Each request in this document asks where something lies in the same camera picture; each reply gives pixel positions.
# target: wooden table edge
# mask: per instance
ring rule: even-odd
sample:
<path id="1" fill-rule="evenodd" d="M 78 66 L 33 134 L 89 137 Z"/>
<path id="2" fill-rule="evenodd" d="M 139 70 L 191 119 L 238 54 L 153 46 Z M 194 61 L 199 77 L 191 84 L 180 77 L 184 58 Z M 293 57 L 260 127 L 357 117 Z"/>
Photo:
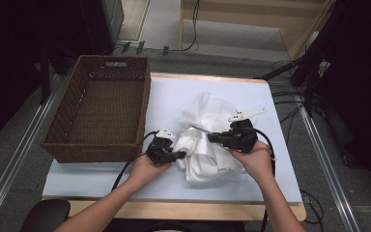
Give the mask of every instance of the wooden table edge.
<path id="1" fill-rule="evenodd" d="M 173 73 L 163 73 L 163 72 L 152 72 L 151 77 L 268 84 L 268 82 L 263 79 L 252 79 L 250 77 L 227 77 L 227 76 L 219 76 L 219 75 L 173 74 Z"/>
<path id="2" fill-rule="evenodd" d="M 71 203 L 70 217 L 96 202 L 93 199 L 63 199 L 69 200 Z M 299 221 L 305 220 L 306 211 L 303 203 L 291 203 L 290 207 Z M 265 206 L 261 204 L 128 201 L 116 214 L 115 218 L 262 220 L 264 211 Z"/>

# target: white surface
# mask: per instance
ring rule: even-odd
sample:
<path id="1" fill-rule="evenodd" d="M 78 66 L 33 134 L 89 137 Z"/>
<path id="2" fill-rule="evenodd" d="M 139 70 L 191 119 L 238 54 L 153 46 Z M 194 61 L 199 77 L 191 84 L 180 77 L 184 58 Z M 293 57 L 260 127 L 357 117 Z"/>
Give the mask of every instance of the white surface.
<path id="1" fill-rule="evenodd" d="M 276 181 L 288 202 L 301 202 L 300 190 L 288 155 L 281 127 L 276 115 L 268 84 L 152 78 L 146 133 L 162 128 L 180 133 L 179 116 L 183 107 L 191 104 L 201 93 L 211 92 L 214 97 L 232 102 L 238 110 L 263 108 L 267 112 L 256 117 L 254 128 L 271 140 L 276 156 Z M 110 192 L 123 167 L 122 163 L 52 163 L 47 175 L 43 196 L 103 197 Z M 129 168 L 122 178 L 126 179 Z M 261 191 L 247 174 L 238 182 L 225 177 L 211 183 L 191 184 L 185 173 L 175 165 L 154 182 L 141 189 L 134 199 L 210 200 L 261 202 Z"/>

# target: hand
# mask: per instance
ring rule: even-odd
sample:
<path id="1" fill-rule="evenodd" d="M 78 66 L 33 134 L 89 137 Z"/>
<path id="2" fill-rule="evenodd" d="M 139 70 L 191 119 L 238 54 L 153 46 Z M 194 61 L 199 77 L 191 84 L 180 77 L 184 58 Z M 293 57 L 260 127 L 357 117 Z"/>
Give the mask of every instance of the hand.
<path id="1" fill-rule="evenodd" d="M 252 150 L 247 153 L 241 153 L 237 150 L 230 149 L 229 152 L 235 159 L 243 164 L 246 172 L 261 185 L 272 176 L 270 147 L 257 141 Z"/>
<path id="2" fill-rule="evenodd" d="M 147 155 L 141 154 L 133 163 L 133 168 L 128 181 L 133 182 L 140 187 L 144 187 L 154 180 L 161 172 L 172 166 L 171 163 L 155 165 Z"/>

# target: wooden panel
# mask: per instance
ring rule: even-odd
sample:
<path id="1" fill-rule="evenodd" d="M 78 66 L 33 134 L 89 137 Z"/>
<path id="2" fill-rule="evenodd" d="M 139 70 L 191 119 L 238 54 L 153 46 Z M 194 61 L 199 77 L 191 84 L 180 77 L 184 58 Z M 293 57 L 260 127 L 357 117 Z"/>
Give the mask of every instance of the wooden panel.
<path id="1" fill-rule="evenodd" d="M 70 200 L 72 217 L 95 201 Z M 297 219 L 306 218 L 303 203 L 292 205 Z M 116 218 L 142 219 L 201 219 L 201 220 L 262 220 L 264 205 L 181 203 L 181 202 L 127 202 Z"/>
<path id="2" fill-rule="evenodd" d="M 325 1 L 319 12 L 310 20 L 310 25 L 304 30 L 279 30 L 287 52 L 292 60 L 300 56 L 300 52 L 305 49 L 306 43 L 312 37 L 312 34 L 328 20 L 328 12 L 332 5 L 333 1 Z"/>
<path id="3" fill-rule="evenodd" d="M 163 73 L 163 72 L 153 72 L 152 77 L 268 84 L 266 80 L 252 79 L 252 77 L 230 78 L 230 77 L 222 77 L 222 76 L 209 76 L 209 75 L 198 75 L 198 74 L 195 74 L 195 75 L 193 74 L 171 74 L 171 73 Z"/>
<path id="4" fill-rule="evenodd" d="M 198 20 L 303 30 L 324 5 L 323 0 L 201 1 Z M 183 19 L 192 19 L 194 0 L 183 0 Z"/>

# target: basket handle hole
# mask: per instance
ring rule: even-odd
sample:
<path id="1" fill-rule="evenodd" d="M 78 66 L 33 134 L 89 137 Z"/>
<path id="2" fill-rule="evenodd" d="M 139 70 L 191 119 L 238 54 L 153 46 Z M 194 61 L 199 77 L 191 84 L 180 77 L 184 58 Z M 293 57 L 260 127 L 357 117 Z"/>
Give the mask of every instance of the basket handle hole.
<path id="1" fill-rule="evenodd" d="M 128 62 L 106 62 L 107 67 L 126 68 Z"/>

